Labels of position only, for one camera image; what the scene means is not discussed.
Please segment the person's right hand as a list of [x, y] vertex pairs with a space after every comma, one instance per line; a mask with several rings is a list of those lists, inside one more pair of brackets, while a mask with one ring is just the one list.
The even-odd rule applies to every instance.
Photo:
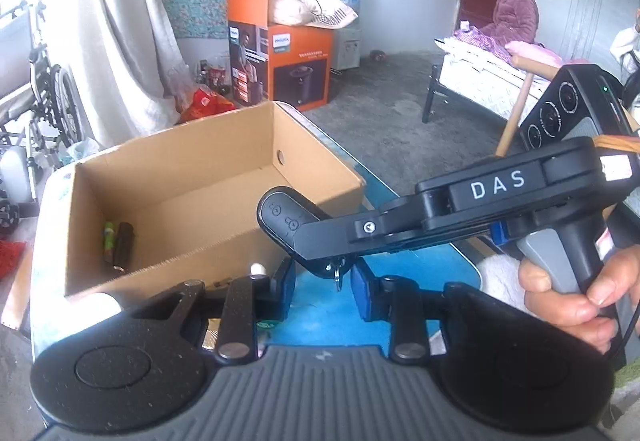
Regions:
[[525, 291], [526, 308], [541, 320], [606, 353], [618, 326], [599, 313], [626, 296], [638, 305], [639, 259], [638, 245], [618, 250], [605, 262], [585, 295], [558, 293], [552, 288], [549, 273], [524, 259], [518, 268], [518, 280]]

